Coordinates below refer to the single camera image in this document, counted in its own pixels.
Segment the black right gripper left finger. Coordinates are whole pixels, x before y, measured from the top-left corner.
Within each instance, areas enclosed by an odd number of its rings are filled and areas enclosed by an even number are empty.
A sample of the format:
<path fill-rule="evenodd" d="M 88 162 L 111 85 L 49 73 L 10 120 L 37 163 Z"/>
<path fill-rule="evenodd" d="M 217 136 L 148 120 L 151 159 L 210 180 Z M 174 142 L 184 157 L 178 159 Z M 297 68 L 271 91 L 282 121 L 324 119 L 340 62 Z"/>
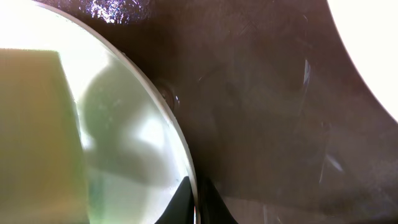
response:
<path fill-rule="evenodd" d="M 155 224 L 193 224 L 194 198 L 188 177 L 184 177 L 165 211 Z"/>

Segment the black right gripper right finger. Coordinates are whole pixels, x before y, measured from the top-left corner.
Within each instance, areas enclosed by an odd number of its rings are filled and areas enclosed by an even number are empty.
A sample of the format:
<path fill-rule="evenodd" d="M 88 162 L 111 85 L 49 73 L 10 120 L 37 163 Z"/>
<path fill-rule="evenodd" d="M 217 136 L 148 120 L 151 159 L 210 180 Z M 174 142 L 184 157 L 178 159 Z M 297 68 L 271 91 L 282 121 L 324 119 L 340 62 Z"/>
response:
<path fill-rule="evenodd" d="M 198 199 L 201 224 L 238 224 L 207 177 L 202 177 L 198 182 Z"/>

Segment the white plate stained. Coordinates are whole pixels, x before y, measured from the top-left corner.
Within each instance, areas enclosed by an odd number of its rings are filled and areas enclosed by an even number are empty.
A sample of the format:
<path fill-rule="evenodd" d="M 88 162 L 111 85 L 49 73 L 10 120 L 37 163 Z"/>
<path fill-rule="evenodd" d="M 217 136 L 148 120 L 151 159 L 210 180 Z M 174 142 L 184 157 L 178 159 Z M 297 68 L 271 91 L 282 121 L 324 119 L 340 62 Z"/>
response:
<path fill-rule="evenodd" d="M 397 0 L 328 0 L 340 39 L 371 93 L 397 120 Z"/>
<path fill-rule="evenodd" d="M 1 2 L 1 50 L 58 53 L 74 102 L 88 223 L 156 223 L 184 177 L 200 221 L 187 142 L 162 95 L 77 18 L 35 1 Z"/>

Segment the green yellow sponge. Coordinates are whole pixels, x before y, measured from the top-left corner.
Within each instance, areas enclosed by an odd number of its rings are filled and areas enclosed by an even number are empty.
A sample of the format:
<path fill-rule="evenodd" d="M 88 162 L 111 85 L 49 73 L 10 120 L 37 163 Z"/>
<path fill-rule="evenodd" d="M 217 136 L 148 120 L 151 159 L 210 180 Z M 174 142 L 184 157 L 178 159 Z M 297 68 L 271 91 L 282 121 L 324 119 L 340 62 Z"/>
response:
<path fill-rule="evenodd" d="M 74 102 L 57 52 L 1 50 L 1 222 L 88 223 Z"/>

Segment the white plate top stained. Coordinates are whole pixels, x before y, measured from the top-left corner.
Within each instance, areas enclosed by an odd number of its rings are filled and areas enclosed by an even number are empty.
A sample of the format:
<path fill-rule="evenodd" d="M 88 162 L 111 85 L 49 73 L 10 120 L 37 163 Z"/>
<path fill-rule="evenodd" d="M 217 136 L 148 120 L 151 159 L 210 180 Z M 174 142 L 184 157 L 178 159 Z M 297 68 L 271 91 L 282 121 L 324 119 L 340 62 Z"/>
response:
<path fill-rule="evenodd" d="M 397 120 L 397 0 L 328 0 L 340 39 L 371 93 Z"/>

